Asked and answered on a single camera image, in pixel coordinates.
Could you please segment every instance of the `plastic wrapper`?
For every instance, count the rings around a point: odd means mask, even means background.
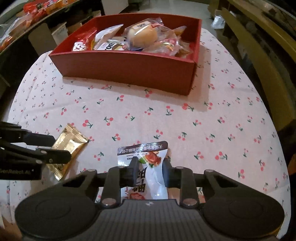
[[[41,11],[39,11],[32,19],[32,24],[37,23],[38,21],[40,21],[42,18],[44,18],[45,16],[47,16],[47,13],[44,9],[42,9]]]
[[[189,47],[189,43],[180,40],[179,45],[179,51],[176,53],[176,57],[185,58],[187,55],[193,53],[193,51]]]
[[[45,7],[46,13],[51,14],[63,7],[63,1],[62,0],[49,0],[44,3],[44,7]]]
[[[143,52],[175,56],[175,54],[180,49],[179,40],[180,37],[177,37],[175,34],[173,34],[171,38],[157,41],[148,48],[143,49]]]
[[[96,28],[93,27],[85,33],[76,36],[77,40],[74,43],[72,51],[92,50],[94,47],[94,38],[96,35]]]
[[[124,41],[109,39],[107,42],[102,43],[99,48],[94,48],[94,50],[124,50],[124,44]]]
[[[173,29],[173,31],[176,36],[181,36],[181,34],[185,31],[186,28],[187,28],[186,26],[181,26],[181,27]]]
[[[111,39],[115,36],[115,34],[120,30],[123,24],[115,25],[110,28],[106,28],[100,32],[98,32],[94,39],[94,48],[93,50],[98,50],[98,48],[103,44],[106,43],[108,39]]]
[[[31,21],[32,15],[30,13],[17,18],[1,38],[0,52],[3,51],[14,39],[19,37],[30,26]]]
[[[119,166],[128,166],[131,159],[139,159],[137,186],[121,189],[123,199],[167,199],[163,180],[163,160],[168,151],[166,141],[138,144],[118,148]]]
[[[87,142],[87,137],[77,131],[77,129],[71,124],[67,124],[51,149],[69,151],[72,155],[71,161],[67,164],[47,164],[48,169],[54,173],[54,176],[58,181],[65,176],[73,159]]]
[[[123,37],[126,37],[126,48],[134,51],[149,47],[159,40],[161,26],[163,26],[163,22],[160,18],[147,18],[127,27],[122,34]]]

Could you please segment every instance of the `white snack bag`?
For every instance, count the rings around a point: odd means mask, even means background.
[[[108,39],[113,38],[122,26],[123,24],[119,24],[98,32],[94,38],[95,45],[93,50],[98,50],[102,43],[105,43]]]
[[[166,141],[120,147],[119,166],[128,166],[134,156],[139,159],[137,186],[121,189],[121,199],[167,199],[163,180],[163,159],[168,151]]]
[[[123,51],[124,49],[125,49],[124,41],[109,39],[106,43],[102,43],[102,45],[96,50],[119,50],[119,51]]]

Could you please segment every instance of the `table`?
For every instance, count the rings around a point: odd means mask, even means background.
[[[90,141],[69,176],[89,168],[108,171],[117,165],[120,146],[166,140],[173,166],[195,173],[214,169],[275,198],[285,211],[282,237],[290,221],[290,184],[275,127],[238,63],[209,31],[201,35],[188,96],[63,78],[45,53],[24,76],[8,121],[55,138],[71,123],[86,135]],[[21,200],[54,183],[46,168],[40,181],[1,181],[3,216],[14,222]]]

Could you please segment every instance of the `red box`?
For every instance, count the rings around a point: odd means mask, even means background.
[[[124,24],[117,33],[146,18],[160,17],[166,27],[187,26],[182,39],[190,42],[193,54],[187,58],[167,57],[160,54],[93,50],[71,52],[76,36],[97,27],[98,31]],[[201,19],[159,13],[127,13],[91,19],[77,29],[49,55],[63,76],[108,80],[140,85],[180,95],[188,95],[194,79],[200,48]]]

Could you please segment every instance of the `cherry print tablecloth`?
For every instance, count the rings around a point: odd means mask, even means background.
[[[274,197],[285,211],[281,237],[290,221],[290,186],[275,127],[253,84],[221,43],[203,29],[200,45],[189,96],[63,78],[45,53],[24,76],[8,121],[55,138],[71,123],[89,137],[70,176],[89,168],[108,171],[117,165],[120,146],[166,140],[173,166],[195,173],[214,169]],[[1,181],[3,216],[14,222],[21,200],[54,183],[46,168],[40,181]]]

